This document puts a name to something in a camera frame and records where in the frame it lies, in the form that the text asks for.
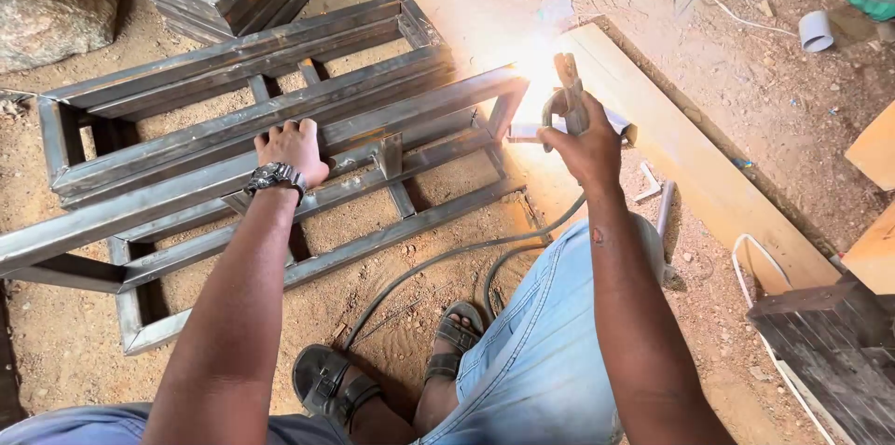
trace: gray shorts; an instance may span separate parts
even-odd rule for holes
[[[665,259],[655,228],[633,215],[657,279]],[[593,324],[587,221],[535,261],[507,307],[460,363],[460,405],[425,445],[617,443],[622,430]],[[0,443],[136,445],[151,405],[79,406],[31,417]],[[274,416],[268,443],[347,444],[322,417]]]

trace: sandy ground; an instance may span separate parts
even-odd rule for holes
[[[364,1],[312,0],[302,16]],[[465,74],[524,56],[520,45],[526,45],[533,31],[532,17],[540,2],[416,1],[453,47]],[[873,25],[841,0],[768,0],[774,18],[758,10],[762,0],[726,1],[744,18],[790,30],[810,10],[832,10],[837,46],[819,55],[804,54],[796,39],[741,26],[700,0],[677,19],[671,0],[574,0],[582,20],[602,15],[599,20],[611,26],[613,38],[623,35],[635,47],[636,52],[629,51],[632,58],[655,79],[657,73],[664,77],[659,85],[679,106],[688,108],[688,116],[724,152],[755,163],[744,173],[818,247],[830,254],[844,251],[890,200],[842,153],[895,98],[895,59],[885,46],[878,52],[869,43],[875,39]],[[165,31],[147,0],[123,0],[120,14],[112,46],[0,76],[0,86],[39,92],[199,47]],[[331,62],[329,67],[341,73],[403,48],[385,46]],[[284,90],[303,85],[298,76],[279,81]],[[140,132],[149,139],[251,102],[251,94],[239,90],[149,119],[140,124]],[[47,186],[36,113],[0,120],[0,147],[0,230],[61,214]],[[312,342],[344,339],[342,325],[351,325],[388,280],[446,249],[528,230],[532,208],[539,218],[553,220],[576,199],[580,190],[555,153],[514,145],[509,155],[529,185],[531,203],[521,195],[510,196],[285,296],[271,412],[302,411],[287,376],[296,353]],[[623,152],[622,183],[629,197],[646,187],[639,171],[641,160],[636,150]],[[459,185],[456,178],[461,175],[456,171],[461,170],[463,176],[475,174]],[[493,181],[489,171],[486,158],[473,155],[421,176],[419,187],[427,200],[438,204]],[[658,202],[648,199],[630,208],[655,221]],[[694,354],[710,404],[740,442],[821,443],[796,400],[781,391],[782,381],[744,319],[745,303],[727,251],[686,204],[677,202],[673,213],[666,249],[677,279],[666,296]],[[574,219],[584,215],[579,212]],[[314,217],[304,228],[311,251],[320,253],[396,219],[390,200],[380,192]],[[176,240],[193,234],[178,235]],[[105,252],[102,244],[78,251],[101,260]],[[388,321],[364,338],[356,351],[397,381],[389,395],[402,410],[413,407],[412,399],[421,389],[432,323],[452,301],[478,300],[479,277],[498,254],[497,249],[483,250],[433,266],[401,287],[374,315],[374,323]],[[516,257],[501,270],[497,280],[501,294],[509,297],[533,258]],[[173,312],[191,306],[212,264],[209,259],[164,279],[165,298]],[[111,296],[24,282],[13,282],[8,291],[21,403],[28,412],[151,400],[173,346],[125,358]],[[756,380],[750,373],[755,366],[771,379]]]

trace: wooden block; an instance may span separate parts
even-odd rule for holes
[[[845,158],[884,190],[895,190],[895,101],[867,126]]]
[[[895,203],[851,246],[842,264],[874,293],[895,294]]]
[[[633,123],[631,142],[677,182],[688,207],[723,245],[732,249],[742,233],[751,233],[787,273],[793,288],[832,285],[840,278],[826,258],[597,25],[565,33],[559,47],[575,55],[585,88],[606,108]],[[754,246],[744,242],[738,256],[765,291],[789,290],[786,280]]]

